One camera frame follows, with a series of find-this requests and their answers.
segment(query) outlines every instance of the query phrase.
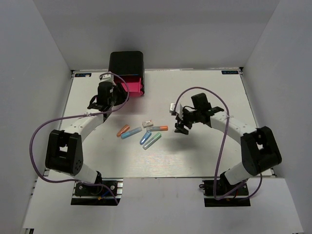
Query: test tube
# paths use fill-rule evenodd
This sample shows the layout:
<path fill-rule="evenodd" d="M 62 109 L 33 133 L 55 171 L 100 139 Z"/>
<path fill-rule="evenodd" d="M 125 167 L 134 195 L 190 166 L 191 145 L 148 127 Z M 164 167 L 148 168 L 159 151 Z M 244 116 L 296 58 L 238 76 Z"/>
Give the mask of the test tube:
<path fill-rule="evenodd" d="M 143 149 L 147 150 L 151 145 L 153 145 L 159 138 L 161 138 L 161 133 L 157 133 L 148 142 L 143 145 Z"/>
<path fill-rule="evenodd" d="M 150 131 L 147 131 L 140 140 L 140 145 L 143 145 L 146 142 L 146 140 L 151 136 L 151 134 L 152 133 Z"/>
<path fill-rule="evenodd" d="M 151 131 L 151 132 L 155 132 L 155 131 L 167 131 L 168 130 L 168 126 L 154 126 L 154 127 L 147 127 L 146 131 Z"/>
<path fill-rule="evenodd" d="M 126 133 L 121 134 L 121 139 L 125 139 L 125 138 L 127 138 L 127 137 L 130 137 L 130 136 L 132 136 L 132 135 L 134 135 L 134 134 L 136 134 L 136 133 L 139 133 L 139 132 L 141 132 L 141 131 L 142 131 L 142 128 L 141 128 L 141 127 L 134 128 L 134 129 L 132 129 L 132 130 L 126 132 Z"/>
<path fill-rule="evenodd" d="M 120 131 L 117 133 L 117 137 L 120 137 L 121 134 L 127 132 L 129 130 L 130 126 L 128 124 L 126 124 L 125 126 L 122 127 L 122 129 L 120 129 Z"/>

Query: black metal base plate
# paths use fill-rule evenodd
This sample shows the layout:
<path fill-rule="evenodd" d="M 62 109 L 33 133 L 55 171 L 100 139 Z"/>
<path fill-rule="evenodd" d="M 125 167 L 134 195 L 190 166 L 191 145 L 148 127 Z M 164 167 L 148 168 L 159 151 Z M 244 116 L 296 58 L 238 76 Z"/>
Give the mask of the black metal base plate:
<path fill-rule="evenodd" d="M 103 180 L 102 183 L 107 187 L 111 188 L 113 185 L 115 188 L 112 190 L 113 194 L 117 195 L 117 184 L 119 181 L 117 180 Z M 116 206 L 116 202 L 109 193 L 105 196 L 104 199 L 98 200 L 98 197 L 107 192 L 107 189 L 99 189 L 94 191 L 94 189 L 90 190 L 90 187 L 87 185 L 77 183 L 75 186 L 76 197 L 72 198 L 71 205 L 85 205 L 85 206 Z"/>
<path fill-rule="evenodd" d="M 205 207 L 240 207 L 240 206 L 250 206 L 250 200 L 241 200 L 241 198 L 228 198 L 228 199 L 222 199 L 222 200 L 215 200 L 213 198 L 214 192 L 213 192 L 213 187 L 214 187 L 214 180 L 203 180 L 204 182 L 204 195 L 205 196 L 211 196 L 210 197 L 205 197 L 204 202 L 205 202 Z M 216 190 L 216 195 L 221 196 L 223 195 L 224 192 L 219 190 L 217 188 Z M 243 186 L 242 188 L 237 190 L 237 196 L 248 196 L 249 191 L 247 185 Z"/>

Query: orange test tube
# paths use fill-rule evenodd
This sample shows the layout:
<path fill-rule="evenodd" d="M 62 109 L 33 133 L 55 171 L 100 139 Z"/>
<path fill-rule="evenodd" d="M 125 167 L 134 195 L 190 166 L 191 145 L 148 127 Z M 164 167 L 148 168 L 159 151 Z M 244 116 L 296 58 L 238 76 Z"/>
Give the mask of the orange test tube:
<path fill-rule="evenodd" d="M 127 132 L 130 129 L 130 126 L 128 124 L 126 124 L 125 126 L 122 127 L 122 129 L 120 129 L 120 131 L 117 133 L 117 137 L 120 137 L 121 134 Z"/>
<path fill-rule="evenodd" d="M 168 130 L 168 126 L 153 126 L 153 127 L 147 127 L 146 131 L 151 131 L 151 132 L 155 132 L 155 131 L 167 131 Z"/>

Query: blue label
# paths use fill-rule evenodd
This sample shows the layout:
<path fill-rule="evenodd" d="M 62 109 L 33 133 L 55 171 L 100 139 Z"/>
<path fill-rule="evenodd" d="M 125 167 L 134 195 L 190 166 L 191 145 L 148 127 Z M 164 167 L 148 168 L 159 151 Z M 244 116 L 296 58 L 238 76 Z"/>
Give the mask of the blue label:
<path fill-rule="evenodd" d="M 90 77 L 91 73 L 76 73 L 75 77 Z"/>
<path fill-rule="evenodd" d="M 221 71 L 223 75 L 233 75 L 238 74 L 238 71 Z"/>

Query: black box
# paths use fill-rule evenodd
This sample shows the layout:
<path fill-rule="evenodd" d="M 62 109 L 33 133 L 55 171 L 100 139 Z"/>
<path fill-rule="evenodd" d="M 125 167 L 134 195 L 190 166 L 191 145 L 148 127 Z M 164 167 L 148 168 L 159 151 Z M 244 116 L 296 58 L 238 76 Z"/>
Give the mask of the black box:
<path fill-rule="evenodd" d="M 144 95 L 144 61 L 141 51 L 112 52 L 109 59 L 108 71 L 123 78 L 130 89 L 130 96 Z"/>

